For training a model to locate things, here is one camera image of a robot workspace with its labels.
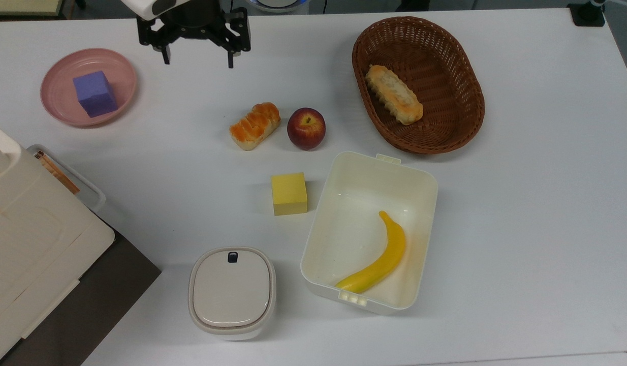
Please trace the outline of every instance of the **purple foam block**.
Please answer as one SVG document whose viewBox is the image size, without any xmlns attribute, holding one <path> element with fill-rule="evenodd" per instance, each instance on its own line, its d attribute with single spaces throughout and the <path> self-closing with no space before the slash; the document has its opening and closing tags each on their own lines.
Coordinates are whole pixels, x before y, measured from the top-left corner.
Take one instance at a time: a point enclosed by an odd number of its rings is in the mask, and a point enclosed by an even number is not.
<svg viewBox="0 0 627 366">
<path fill-rule="evenodd" d="M 81 107 L 90 118 L 117 110 L 117 102 L 103 71 L 74 77 L 74 88 Z"/>
</svg>

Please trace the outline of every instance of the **red apple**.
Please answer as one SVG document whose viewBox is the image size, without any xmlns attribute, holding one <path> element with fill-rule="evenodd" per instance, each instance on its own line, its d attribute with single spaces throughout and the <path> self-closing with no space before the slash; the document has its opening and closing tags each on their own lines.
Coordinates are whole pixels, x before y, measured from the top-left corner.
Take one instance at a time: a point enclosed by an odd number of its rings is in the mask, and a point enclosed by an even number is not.
<svg viewBox="0 0 627 366">
<path fill-rule="evenodd" d="M 291 114 L 286 132 L 295 146 L 311 150 L 325 137 L 325 119 L 315 109 L 300 108 Z"/>
</svg>

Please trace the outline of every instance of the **orange bread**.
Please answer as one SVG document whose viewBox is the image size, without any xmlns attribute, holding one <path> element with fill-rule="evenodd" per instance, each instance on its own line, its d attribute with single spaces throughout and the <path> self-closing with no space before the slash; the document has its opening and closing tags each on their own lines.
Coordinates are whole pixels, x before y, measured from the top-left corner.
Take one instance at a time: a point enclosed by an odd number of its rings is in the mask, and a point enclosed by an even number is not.
<svg viewBox="0 0 627 366">
<path fill-rule="evenodd" d="M 279 111 L 270 102 L 256 104 L 239 122 L 230 126 L 230 137 L 244 150 L 253 150 L 279 126 Z"/>
<path fill-rule="evenodd" d="M 381 65 L 372 65 L 365 74 L 365 81 L 402 125 L 410 125 L 422 118 L 424 111 L 418 97 L 394 72 Z"/>
</svg>

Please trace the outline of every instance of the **yellow cube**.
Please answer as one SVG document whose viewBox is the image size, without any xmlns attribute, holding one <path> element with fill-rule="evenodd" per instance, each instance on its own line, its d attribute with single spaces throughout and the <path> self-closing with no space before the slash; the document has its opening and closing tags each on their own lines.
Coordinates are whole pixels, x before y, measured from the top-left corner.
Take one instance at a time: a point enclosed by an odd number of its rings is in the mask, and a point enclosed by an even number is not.
<svg viewBox="0 0 627 366">
<path fill-rule="evenodd" d="M 307 188 L 304 173 L 274 175 L 271 177 L 273 212 L 275 216 L 307 212 Z"/>
</svg>

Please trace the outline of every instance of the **banana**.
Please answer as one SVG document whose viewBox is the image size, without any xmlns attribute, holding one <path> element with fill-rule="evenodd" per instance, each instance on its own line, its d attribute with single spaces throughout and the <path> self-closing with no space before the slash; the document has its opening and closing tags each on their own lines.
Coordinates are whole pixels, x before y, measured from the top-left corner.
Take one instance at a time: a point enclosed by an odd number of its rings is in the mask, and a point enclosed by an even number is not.
<svg viewBox="0 0 627 366">
<path fill-rule="evenodd" d="M 388 245 L 381 257 L 372 264 L 350 275 L 336 284 L 336 287 L 360 294 L 388 276 L 401 262 L 406 249 L 404 229 L 394 222 L 385 211 L 379 211 L 379 217 L 386 224 Z"/>
</svg>

